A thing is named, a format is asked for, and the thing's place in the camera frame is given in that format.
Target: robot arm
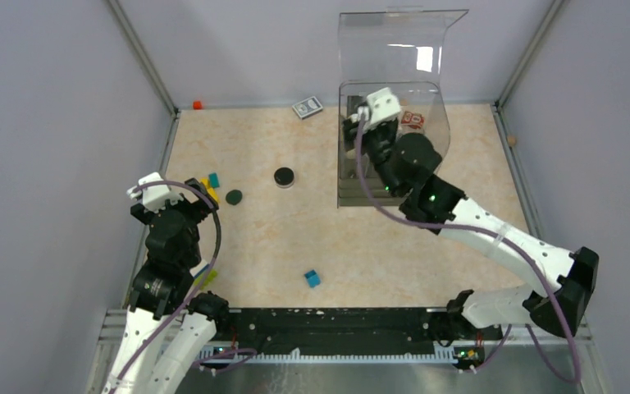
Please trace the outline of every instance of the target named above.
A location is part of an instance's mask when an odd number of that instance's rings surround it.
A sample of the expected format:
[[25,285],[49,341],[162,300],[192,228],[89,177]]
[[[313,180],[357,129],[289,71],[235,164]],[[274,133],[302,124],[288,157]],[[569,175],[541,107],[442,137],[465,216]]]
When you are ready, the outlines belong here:
[[[363,153],[386,185],[389,193],[406,197],[399,210],[408,220],[449,225],[432,229],[438,236],[460,241],[479,250],[525,281],[525,285],[500,291],[461,292],[448,303],[449,314],[461,314],[475,328],[493,324],[530,323],[563,337],[546,291],[555,294],[572,333],[576,332],[595,289],[598,255],[588,248],[576,252],[549,245],[509,225],[483,209],[465,193],[443,181],[435,171],[442,157],[429,139],[418,133],[397,137],[401,106],[389,88],[366,97],[358,113],[344,120],[345,141],[352,143],[362,125]],[[467,231],[462,226],[481,227],[498,236]],[[525,250],[547,280],[548,289],[521,255],[509,248],[511,240]]]
[[[140,179],[139,184],[161,180],[155,172]],[[217,207],[195,179],[185,184]],[[148,258],[132,282],[125,332],[103,393],[173,393],[196,355],[216,335],[217,325],[227,320],[228,301],[211,292],[197,295],[187,306],[178,335],[158,358],[167,326],[151,336],[182,305],[195,276],[208,267],[199,253],[197,224],[211,209],[203,199],[190,203],[168,186],[150,186],[143,192],[132,188],[127,194],[139,200],[131,207],[132,216],[150,227],[145,242]],[[118,378],[132,355],[144,345],[136,361]]]

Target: blue cube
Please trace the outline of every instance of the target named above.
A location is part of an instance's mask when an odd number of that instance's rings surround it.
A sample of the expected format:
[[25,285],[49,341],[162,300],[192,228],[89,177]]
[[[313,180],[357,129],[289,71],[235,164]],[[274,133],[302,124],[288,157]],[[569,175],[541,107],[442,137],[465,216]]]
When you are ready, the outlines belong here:
[[218,183],[218,175],[215,172],[208,174],[208,184],[214,189],[221,185]]
[[317,275],[315,270],[305,273],[304,276],[311,288],[320,284],[320,277]]

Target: black disc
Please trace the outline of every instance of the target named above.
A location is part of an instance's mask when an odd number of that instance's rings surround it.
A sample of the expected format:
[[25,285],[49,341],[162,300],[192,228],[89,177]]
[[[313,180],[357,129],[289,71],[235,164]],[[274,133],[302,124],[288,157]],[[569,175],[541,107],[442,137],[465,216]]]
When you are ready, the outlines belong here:
[[243,192],[240,190],[231,190],[226,195],[226,202],[230,205],[237,205],[243,200]]
[[295,174],[292,169],[288,167],[281,167],[274,172],[274,181],[279,187],[286,188],[291,187],[294,184]]

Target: beige tabletop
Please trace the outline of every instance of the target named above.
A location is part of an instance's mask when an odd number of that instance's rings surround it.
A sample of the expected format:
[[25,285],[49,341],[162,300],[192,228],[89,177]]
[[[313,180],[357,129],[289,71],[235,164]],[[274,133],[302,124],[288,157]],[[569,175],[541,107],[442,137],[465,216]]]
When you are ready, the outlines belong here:
[[[439,175],[526,229],[487,104],[449,105],[451,144]],[[405,227],[369,207],[337,208],[337,110],[300,121],[290,108],[183,111],[167,179],[216,172],[222,244],[209,290],[234,307],[445,306],[461,290],[521,282],[480,253]],[[291,167],[295,184],[274,182]],[[242,190],[232,206],[226,193]],[[199,226],[211,257],[211,219]],[[315,269],[322,284],[310,288]]]

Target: white wall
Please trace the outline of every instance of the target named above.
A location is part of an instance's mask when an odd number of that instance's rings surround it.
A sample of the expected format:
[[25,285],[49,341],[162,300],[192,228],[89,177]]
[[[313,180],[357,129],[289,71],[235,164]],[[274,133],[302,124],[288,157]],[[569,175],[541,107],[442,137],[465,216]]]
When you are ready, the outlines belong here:
[[0,1],[0,393],[84,390],[169,123],[102,0]]
[[571,1],[507,116],[549,241],[600,254],[587,316],[630,392],[630,1]]
[[181,108],[289,104],[317,95],[336,103],[337,26],[343,11],[389,6],[469,13],[443,51],[446,101],[498,98],[551,0],[122,0]]

